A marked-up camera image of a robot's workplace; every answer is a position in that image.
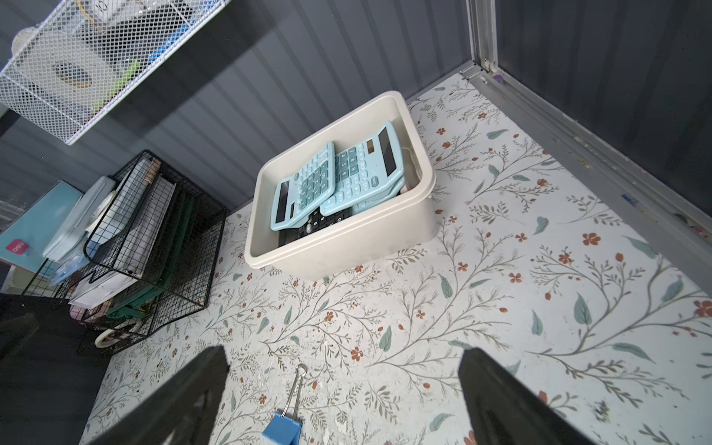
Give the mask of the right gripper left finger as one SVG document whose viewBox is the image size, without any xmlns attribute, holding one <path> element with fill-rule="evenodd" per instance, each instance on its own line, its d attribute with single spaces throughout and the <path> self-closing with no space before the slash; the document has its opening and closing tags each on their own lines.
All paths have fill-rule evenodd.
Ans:
<svg viewBox="0 0 712 445">
<path fill-rule="evenodd" d="M 229 374 L 224 347 L 202 350 L 94 444 L 207 444 Z"/>
</svg>

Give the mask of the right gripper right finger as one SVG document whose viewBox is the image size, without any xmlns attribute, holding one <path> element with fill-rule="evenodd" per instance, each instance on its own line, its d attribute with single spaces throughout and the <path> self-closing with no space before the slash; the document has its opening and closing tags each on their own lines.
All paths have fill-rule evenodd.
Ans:
<svg viewBox="0 0 712 445">
<path fill-rule="evenodd" d="M 478 444 L 591 444 L 480 348 L 466 350 L 458 369 Z"/>
</svg>

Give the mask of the beige plastic storage box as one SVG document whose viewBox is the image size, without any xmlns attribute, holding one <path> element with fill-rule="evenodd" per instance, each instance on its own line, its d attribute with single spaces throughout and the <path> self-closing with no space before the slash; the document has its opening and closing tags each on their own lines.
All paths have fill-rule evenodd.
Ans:
<svg viewBox="0 0 712 445">
<path fill-rule="evenodd" d="M 376 207 L 337 222 L 284 246 L 269 227 L 274 193 L 280 180 L 297 172 L 328 142 L 351 148 L 392 122 L 405 146 L 407 191 Z M 438 231 L 431 199 L 436 174 L 412 116 L 398 91 L 388 91 L 267 161 L 259 171 L 244 258 L 253 269 L 272 266 L 304 280 L 368 263 L 433 239 Z"/>
</svg>

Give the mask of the black calculator back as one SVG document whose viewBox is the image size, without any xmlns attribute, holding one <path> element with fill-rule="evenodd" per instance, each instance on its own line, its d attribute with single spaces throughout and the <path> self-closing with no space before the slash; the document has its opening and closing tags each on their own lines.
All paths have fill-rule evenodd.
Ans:
<svg viewBox="0 0 712 445">
<path fill-rule="evenodd" d="M 352 210 L 350 208 L 344 209 L 328 216 L 322 215 L 322 213 L 320 213 L 320 210 L 316 209 L 309 216 L 307 222 L 301 227 L 280 231 L 278 246 L 283 247 L 289 243 L 307 237 L 308 235 L 312 235 L 332 225 L 338 224 L 350 218 L 351 216 Z"/>
</svg>

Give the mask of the teal calculator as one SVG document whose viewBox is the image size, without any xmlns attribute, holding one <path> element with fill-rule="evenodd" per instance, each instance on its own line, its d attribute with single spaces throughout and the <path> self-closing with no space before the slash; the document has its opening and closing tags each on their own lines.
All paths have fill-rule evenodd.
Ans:
<svg viewBox="0 0 712 445">
<path fill-rule="evenodd" d="M 324 216 L 389 191 L 404 176 L 402 145 L 391 121 L 372 137 L 337 153 L 336 162 L 336 191 L 319 208 Z"/>
<path fill-rule="evenodd" d="M 274 192 L 270 228 L 299 228 L 336 190 L 335 145 L 328 142 L 302 168 L 279 182 Z"/>
</svg>

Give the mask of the blue binder clip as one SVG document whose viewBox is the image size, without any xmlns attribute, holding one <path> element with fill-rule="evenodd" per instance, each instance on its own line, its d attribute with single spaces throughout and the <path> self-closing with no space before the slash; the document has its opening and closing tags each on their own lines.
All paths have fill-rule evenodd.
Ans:
<svg viewBox="0 0 712 445">
<path fill-rule="evenodd" d="M 300 363 L 293 379 L 285 407 L 276 412 L 263 430 L 263 437 L 278 445 L 298 445 L 302 430 L 299 416 L 300 399 L 308 367 Z"/>
</svg>

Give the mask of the floral table mat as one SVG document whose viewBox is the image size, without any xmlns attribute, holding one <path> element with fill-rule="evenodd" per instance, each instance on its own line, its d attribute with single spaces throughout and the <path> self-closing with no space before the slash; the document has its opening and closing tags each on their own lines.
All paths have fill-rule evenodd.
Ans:
<svg viewBox="0 0 712 445">
<path fill-rule="evenodd" d="M 82 443 L 217 344 L 214 444 L 263 443 L 300 363 L 304 444 L 471 444 L 469 348 L 597 443 L 710 443 L 708 293 L 464 79 L 410 112 L 436 237 L 307 281 L 250 267 L 237 211 L 209 307 L 111 359 Z"/>
</svg>

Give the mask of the white pencil case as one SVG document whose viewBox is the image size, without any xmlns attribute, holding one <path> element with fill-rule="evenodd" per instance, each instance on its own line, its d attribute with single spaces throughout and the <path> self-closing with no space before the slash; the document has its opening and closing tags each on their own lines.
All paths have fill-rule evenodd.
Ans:
<svg viewBox="0 0 712 445">
<path fill-rule="evenodd" d="M 47 260 L 60 263 L 74 250 L 85 236 L 85 229 L 89 226 L 92 215 L 113 191 L 115 184 L 109 176 L 102 176 L 83 194 L 44 249 L 43 256 Z"/>
</svg>

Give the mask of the colourful books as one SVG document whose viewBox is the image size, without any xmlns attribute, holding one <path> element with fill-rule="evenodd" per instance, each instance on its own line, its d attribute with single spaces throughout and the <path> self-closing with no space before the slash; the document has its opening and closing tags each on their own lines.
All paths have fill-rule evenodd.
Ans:
<svg viewBox="0 0 712 445">
<path fill-rule="evenodd" d="M 58 181 L 1 233 L 2 263 L 37 272 L 45 261 L 44 249 L 82 197 L 79 189 Z"/>
</svg>

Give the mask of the white tape roll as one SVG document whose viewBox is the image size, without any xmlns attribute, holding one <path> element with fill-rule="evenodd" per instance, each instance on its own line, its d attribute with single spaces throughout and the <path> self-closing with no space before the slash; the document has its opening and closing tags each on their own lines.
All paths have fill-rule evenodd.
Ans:
<svg viewBox="0 0 712 445">
<path fill-rule="evenodd" d="M 82 39 L 49 32 L 33 38 L 19 60 L 20 72 L 56 98 L 87 108 L 109 97 L 120 75 Z"/>
</svg>

